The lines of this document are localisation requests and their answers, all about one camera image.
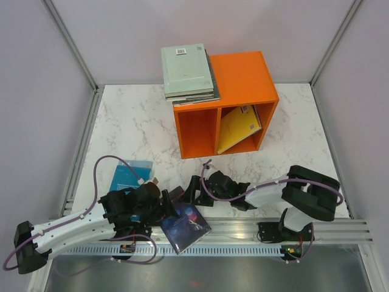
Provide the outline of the dark galaxy cover book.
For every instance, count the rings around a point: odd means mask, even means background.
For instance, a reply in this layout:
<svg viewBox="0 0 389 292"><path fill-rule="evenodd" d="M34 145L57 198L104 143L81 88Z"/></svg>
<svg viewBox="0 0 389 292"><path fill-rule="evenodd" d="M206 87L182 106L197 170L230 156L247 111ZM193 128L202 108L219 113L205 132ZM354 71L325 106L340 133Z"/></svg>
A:
<svg viewBox="0 0 389 292"><path fill-rule="evenodd" d="M175 253L180 255L209 234L212 228L195 205L173 203L173 206L179 218L165 218L160 226Z"/></svg>

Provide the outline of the teal ocean cover book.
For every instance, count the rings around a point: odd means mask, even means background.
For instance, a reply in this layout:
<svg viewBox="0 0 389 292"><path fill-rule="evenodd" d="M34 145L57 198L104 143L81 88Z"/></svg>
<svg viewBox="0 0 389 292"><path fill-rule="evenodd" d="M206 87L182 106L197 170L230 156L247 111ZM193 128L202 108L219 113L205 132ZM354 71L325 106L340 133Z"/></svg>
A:
<svg viewBox="0 0 389 292"><path fill-rule="evenodd" d="M114 224L128 224L133 221L133 209L146 197L159 198L160 191L152 183L139 185L137 180L150 179L151 164L139 165L136 161L120 162L115 171L107 195L101 199L106 218Z"/></svg>

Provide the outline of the yellow book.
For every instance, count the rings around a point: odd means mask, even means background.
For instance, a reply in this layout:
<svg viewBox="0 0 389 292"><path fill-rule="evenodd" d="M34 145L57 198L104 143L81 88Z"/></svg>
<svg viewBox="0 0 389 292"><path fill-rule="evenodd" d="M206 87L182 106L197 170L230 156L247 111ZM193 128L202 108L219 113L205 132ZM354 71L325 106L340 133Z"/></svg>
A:
<svg viewBox="0 0 389 292"><path fill-rule="evenodd" d="M238 106L221 118L217 154L222 154L262 129L253 105Z"/></svg>

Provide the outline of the Alice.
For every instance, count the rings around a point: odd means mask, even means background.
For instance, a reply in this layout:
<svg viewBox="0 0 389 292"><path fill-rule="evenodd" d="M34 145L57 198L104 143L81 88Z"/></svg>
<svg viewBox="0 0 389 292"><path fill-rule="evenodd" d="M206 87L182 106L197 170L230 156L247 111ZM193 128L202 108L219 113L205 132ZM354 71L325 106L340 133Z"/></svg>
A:
<svg viewBox="0 0 389 292"><path fill-rule="evenodd" d="M185 100L172 101L173 106L196 105L196 104L205 103L205 102L215 102L215 101L219 101L221 99L221 95L219 93L218 85L216 82L216 77L214 74L214 70L212 68L209 54L207 53L207 51L205 51L205 54L207 57L207 63L209 66L210 75L211 75L212 82L213 82L213 92L211 94L201 94L200 96L197 96L197 97L190 96L189 98L187 98Z"/></svg>

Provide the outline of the dark blue book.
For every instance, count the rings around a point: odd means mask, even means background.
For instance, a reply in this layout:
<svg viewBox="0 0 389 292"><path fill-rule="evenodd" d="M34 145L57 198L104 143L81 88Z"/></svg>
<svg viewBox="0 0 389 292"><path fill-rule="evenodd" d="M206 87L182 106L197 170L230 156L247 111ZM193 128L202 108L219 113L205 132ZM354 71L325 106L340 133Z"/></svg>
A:
<svg viewBox="0 0 389 292"><path fill-rule="evenodd" d="M253 112L255 113L255 117L256 117L256 120L257 120L258 131L260 131L260 130L262 130L262 124L261 124L261 121L260 121L260 117L258 115L258 111L257 111L256 105L252 105L252 109L253 109Z"/></svg>

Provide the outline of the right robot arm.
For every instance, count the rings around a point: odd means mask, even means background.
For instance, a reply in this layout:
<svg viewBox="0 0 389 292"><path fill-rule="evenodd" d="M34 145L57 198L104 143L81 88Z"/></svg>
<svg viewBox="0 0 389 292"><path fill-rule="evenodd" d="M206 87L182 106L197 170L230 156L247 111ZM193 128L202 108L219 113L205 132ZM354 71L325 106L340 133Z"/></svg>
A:
<svg viewBox="0 0 389 292"><path fill-rule="evenodd" d="M207 176L209 168L206 162L201 174L191 177L178 202L212 207L215 201L222 201L240 211L288 203L290 206L278 221L259 223L262 243L310 241L314 238L312 222L332 222L337 206L344 202L337 180L300 165L293 165L287 174L258 186L236 182L219 170Z"/></svg>

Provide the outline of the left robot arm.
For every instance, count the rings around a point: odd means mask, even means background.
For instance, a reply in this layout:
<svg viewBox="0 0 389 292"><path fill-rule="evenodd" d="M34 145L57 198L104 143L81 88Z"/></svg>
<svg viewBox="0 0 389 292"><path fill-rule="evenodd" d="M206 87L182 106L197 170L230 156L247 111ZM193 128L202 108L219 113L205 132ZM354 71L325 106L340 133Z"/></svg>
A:
<svg viewBox="0 0 389 292"><path fill-rule="evenodd" d="M153 182L113 190L84 211L44 224L20 223L13 240L16 268L19 274L32 273L65 251L99 240L148 241L151 227L177 216L168 191Z"/></svg>

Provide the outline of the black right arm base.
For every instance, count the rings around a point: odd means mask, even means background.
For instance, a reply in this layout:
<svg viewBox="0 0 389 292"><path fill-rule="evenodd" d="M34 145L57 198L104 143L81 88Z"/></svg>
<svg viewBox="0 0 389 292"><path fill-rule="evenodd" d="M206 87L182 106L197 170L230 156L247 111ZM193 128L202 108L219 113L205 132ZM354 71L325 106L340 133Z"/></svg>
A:
<svg viewBox="0 0 389 292"><path fill-rule="evenodd" d="M259 222L257 226L256 237L261 243L274 244L284 241L284 237L278 230L277 222Z"/></svg>

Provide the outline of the orange wooden shelf box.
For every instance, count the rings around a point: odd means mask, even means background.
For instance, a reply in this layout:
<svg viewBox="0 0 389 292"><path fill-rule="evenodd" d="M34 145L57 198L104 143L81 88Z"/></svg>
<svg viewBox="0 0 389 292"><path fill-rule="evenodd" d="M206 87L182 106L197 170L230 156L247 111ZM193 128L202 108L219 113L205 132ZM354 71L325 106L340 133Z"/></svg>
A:
<svg viewBox="0 0 389 292"><path fill-rule="evenodd" d="M260 51L210 56L221 99L173 108L182 159L215 156L221 118L237 106L256 105L262 130L225 151L228 154L259 150L279 96Z"/></svg>

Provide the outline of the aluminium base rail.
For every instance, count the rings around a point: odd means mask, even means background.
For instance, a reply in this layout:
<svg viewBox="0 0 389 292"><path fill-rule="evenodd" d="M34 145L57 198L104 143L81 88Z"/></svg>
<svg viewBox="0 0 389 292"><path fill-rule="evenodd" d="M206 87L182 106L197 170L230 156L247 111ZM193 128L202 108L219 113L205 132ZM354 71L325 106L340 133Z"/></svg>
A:
<svg viewBox="0 0 389 292"><path fill-rule="evenodd" d="M269 245L257 237L258 218L210 218L200 244ZM373 239L363 220L314 223L304 257L157 256L149 265L108 263L106 256L63 255L34 272L29 291L386 291ZM169 244L160 229L157 244Z"/></svg>

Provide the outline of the left aluminium frame post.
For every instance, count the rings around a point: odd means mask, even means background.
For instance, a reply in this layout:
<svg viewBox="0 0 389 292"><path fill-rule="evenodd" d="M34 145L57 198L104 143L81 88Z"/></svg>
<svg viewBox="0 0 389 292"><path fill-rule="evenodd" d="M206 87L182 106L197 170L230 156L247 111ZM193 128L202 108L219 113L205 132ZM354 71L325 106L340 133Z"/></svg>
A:
<svg viewBox="0 0 389 292"><path fill-rule="evenodd" d="M43 4L43 6L45 7L45 9L47 10L48 14L50 15L56 28L58 29L66 46L70 50L73 58L76 61L76 64L78 65L81 72L83 73L89 86L91 87L93 92L97 92L98 91L98 84L95 81L95 78L92 76L83 56L81 55L72 35L70 34L70 31L68 30L68 28L67 28L62 16L60 15L57 7L55 6L54 2L51 0L42 0L41 2Z"/></svg>

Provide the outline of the aluminium frame post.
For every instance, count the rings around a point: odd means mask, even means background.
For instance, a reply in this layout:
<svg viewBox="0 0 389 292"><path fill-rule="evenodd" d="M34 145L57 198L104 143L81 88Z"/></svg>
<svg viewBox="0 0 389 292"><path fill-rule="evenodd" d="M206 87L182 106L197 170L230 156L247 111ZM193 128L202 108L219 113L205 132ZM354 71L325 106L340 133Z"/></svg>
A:
<svg viewBox="0 0 389 292"><path fill-rule="evenodd" d="M347 30L351 26L352 22L354 21L355 17L357 16L359 10L364 4L364 0L353 0L350 7L348 8L347 12L345 13L345 16L342 19L342 22L338 26L332 40L329 43L329 46L325 50L325 53L320 60L320 63L318 64L316 70L314 71L312 78L309 82L310 86L313 88L316 83L318 82L320 76L322 75L323 71L325 70L325 67L327 66L328 62L332 58L333 54L335 53L337 47L341 43L343 37L347 33Z"/></svg>
<svg viewBox="0 0 389 292"><path fill-rule="evenodd" d="M78 65L81 72L83 73L89 86L91 87L93 92L97 92L98 91L98 84L95 81L95 78L92 76L83 56L81 55L72 35L70 34L70 31L68 30L68 28L67 28L62 16L60 15L57 7L55 6L54 2L51 0L42 0L41 2L43 4L43 6L45 7L45 9L47 10L48 14L50 15L56 28L58 29L66 46L70 50L73 58L76 61L76 64Z"/></svg>

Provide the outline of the right aluminium frame post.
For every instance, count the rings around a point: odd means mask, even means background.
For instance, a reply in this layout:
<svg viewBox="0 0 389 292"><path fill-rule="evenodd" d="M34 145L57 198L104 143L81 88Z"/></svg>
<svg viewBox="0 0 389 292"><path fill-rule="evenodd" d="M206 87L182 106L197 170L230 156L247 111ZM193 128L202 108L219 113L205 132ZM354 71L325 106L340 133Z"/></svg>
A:
<svg viewBox="0 0 389 292"><path fill-rule="evenodd" d="M328 62L332 58L333 54L335 53L337 47L341 43L343 37L347 33L347 30L351 26L352 22L354 21L355 17L357 16L359 10L364 4L364 0L353 0L350 7L348 8L347 12L345 13L345 16L342 19L342 22L338 26L332 40L329 43L329 46L325 50L325 53L320 60L320 63L318 64L316 70L314 71L312 78L309 82L310 86L313 88L316 83L318 82L320 76L322 75L323 71L325 70L325 67L327 66Z"/></svg>

